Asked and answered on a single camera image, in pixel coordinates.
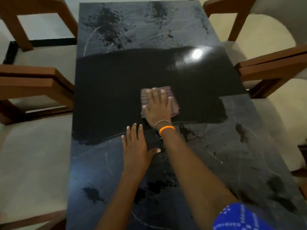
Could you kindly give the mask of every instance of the person's left arm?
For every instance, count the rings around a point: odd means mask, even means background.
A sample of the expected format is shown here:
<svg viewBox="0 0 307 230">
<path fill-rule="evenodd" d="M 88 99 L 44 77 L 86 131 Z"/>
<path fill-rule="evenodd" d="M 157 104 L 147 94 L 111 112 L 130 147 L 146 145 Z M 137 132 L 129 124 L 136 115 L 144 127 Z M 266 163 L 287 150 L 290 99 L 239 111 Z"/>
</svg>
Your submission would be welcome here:
<svg viewBox="0 0 307 230">
<path fill-rule="evenodd" d="M 107 209 L 99 220 L 95 230 L 124 230 L 129 222 L 133 200 L 138 185 L 151 162 L 152 157 L 160 152 L 158 148 L 147 151 L 143 126 L 136 123 L 131 130 L 127 127 L 127 136 L 122 135 L 124 170 L 117 190 Z"/>
</svg>

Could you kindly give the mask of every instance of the bracelet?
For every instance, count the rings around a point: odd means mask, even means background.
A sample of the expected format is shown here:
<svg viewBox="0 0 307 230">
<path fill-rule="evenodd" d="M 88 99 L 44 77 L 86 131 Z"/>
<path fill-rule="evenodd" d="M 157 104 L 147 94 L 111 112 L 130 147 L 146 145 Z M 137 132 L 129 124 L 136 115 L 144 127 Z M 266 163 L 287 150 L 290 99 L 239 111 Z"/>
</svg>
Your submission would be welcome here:
<svg viewBox="0 0 307 230">
<path fill-rule="evenodd" d="M 168 122 L 168 123 L 171 123 L 171 121 L 169 121 L 169 120 L 160 120 L 160 121 L 156 122 L 156 124 L 154 125 L 154 128 L 156 128 L 156 126 L 157 126 L 158 123 L 163 122 L 163 121 L 166 121 L 166 122 Z"/>
<path fill-rule="evenodd" d="M 161 135 L 162 131 L 163 131 L 164 129 L 166 129 L 166 128 L 172 128 L 172 129 L 175 130 L 175 128 L 174 128 L 173 126 L 165 126 L 165 127 L 162 127 L 162 128 L 160 129 L 159 135 Z"/>
</svg>

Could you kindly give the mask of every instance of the folded plaid cloth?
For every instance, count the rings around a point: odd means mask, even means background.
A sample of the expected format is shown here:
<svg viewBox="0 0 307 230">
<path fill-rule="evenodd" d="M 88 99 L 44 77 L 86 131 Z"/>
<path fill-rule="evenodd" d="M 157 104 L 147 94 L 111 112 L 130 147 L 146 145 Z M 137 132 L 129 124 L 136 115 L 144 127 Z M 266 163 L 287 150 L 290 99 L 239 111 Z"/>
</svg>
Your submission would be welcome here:
<svg viewBox="0 0 307 230">
<path fill-rule="evenodd" d="M 149 88 L 141 89 L 141 106 L 148 104 L 148 99 L 147 99 L 147 90 L 148 89 Z M 164 87 L 161 87 L 161 88 L 157 88 L 159 96 L 161 95 L 161 90 L 162 89 L 165 90 L 167 98 L 168 97 L 172 97 L 173 98 L 172 117 L 174 117 L 176 115 L 179 115 L 179 105 L 177 103 L 176 98 L 174 97 L 174 93 L 173 93 L 171 87 L 170 86 L 164 86 Z M 145 118 L 145 114 L 143 112 L 143 109 L 141 111 L 141 115 L 142 115 L 142 118 Z"/>
</svg>

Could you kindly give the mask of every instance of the blue patterned fabric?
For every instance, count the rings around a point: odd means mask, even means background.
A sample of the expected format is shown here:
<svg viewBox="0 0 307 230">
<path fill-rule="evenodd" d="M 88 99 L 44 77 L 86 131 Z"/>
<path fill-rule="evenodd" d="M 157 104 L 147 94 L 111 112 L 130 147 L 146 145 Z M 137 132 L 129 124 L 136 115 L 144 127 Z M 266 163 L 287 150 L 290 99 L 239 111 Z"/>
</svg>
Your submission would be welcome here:
<svg viewBox="0 0 307 230">
<path fill-rule="evenodd" d="M 274 230 L 242 203 L 234 203 L 220 212 L 213 230 Z"/>
</svg>

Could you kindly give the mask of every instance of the tabletop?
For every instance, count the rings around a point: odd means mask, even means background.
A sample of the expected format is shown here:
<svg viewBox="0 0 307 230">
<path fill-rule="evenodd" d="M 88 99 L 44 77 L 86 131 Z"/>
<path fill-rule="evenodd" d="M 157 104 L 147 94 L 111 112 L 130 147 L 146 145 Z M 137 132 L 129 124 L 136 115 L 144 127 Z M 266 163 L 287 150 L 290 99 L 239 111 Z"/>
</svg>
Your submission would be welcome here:
<svg viewBox="0 0 307 230">
<path fill-rule="evenodd" d="M 278 229 L 305 229 L 307 206 L 198 1 L 80 5 L 67 229 L 94 229 L 123 170 L 120 135 L 144 124 L 160 147 L 127 229 L 197 229 L 140 90 L 170 85 L 174 125 L 238 197 Z"/>
</svg>

